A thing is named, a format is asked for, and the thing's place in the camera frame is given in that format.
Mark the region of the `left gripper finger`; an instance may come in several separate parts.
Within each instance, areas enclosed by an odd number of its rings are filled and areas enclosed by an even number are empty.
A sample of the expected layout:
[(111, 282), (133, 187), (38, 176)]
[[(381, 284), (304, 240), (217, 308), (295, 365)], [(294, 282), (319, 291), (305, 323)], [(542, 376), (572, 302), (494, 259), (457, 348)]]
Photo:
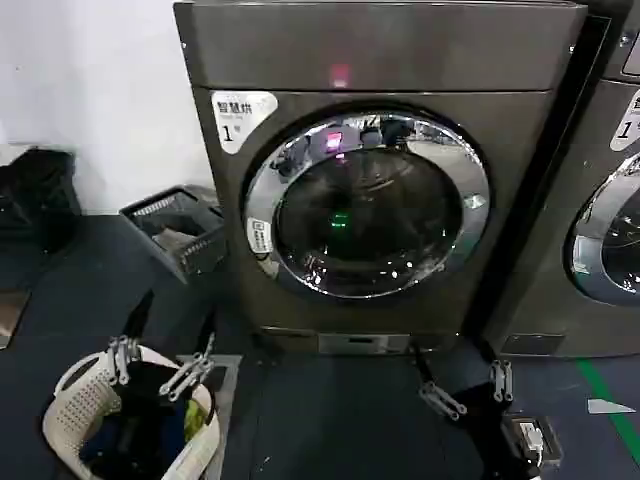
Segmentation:
[(128, 366), (142, 358), (140, 338), (148, 322), (154, 300), (149, 289), (131, 310), (119, 336), (111, 337), (106, 349), (108, 382), (110, 386), (125, 386), (130, 381)]
[(176, 401), (185, 390), (200, 384), (214, 368), (213, 347), (216, 334), (211, 333), (204, 350), (186, 356), (183, 364), (159, 388), (159, 395)]

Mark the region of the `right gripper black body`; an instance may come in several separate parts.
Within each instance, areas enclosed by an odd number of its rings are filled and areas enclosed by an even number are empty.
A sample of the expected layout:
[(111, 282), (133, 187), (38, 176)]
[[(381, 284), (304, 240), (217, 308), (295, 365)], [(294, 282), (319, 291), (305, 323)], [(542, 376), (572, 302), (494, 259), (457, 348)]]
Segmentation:
[(466, 407), (454, 424), (475, 440), (493, 441), (501, 434), (506, 403), (497, 401), (494, 393), (494, 384), (486, 381), (453, 394), (453, 399)]

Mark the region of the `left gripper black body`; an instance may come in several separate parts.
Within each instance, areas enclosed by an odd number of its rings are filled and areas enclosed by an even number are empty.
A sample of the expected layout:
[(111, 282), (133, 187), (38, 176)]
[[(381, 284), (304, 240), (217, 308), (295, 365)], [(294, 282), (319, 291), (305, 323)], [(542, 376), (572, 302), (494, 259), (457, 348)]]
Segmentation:
[(173, 367), (156, 363), (131, 363), (128, 366), (128, 383), (118, 385), (120, 413), (128, 416), (173, 415), (176, 411), (175, 404), (159, 391), (175, 371)]

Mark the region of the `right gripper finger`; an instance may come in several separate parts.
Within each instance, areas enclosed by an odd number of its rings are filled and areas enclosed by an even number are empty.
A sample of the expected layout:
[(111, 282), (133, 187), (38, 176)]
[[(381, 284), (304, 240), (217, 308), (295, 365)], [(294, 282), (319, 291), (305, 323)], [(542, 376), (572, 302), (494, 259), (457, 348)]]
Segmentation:
[(421, 381), (418, 389), (420, 398), (437, 414), (453, 422), (459, 421), (467, 414), (467, 407), (437, 385), (417, 343), (410, 344), (410, 351)]
[(513, 401), (513, 368), (508, 360), (500, 359), (491, 345), (482, 337), (478, 339), (478, 349), (488, 362), (489, 378), (494, 385), (493, 398), (496, 402)]

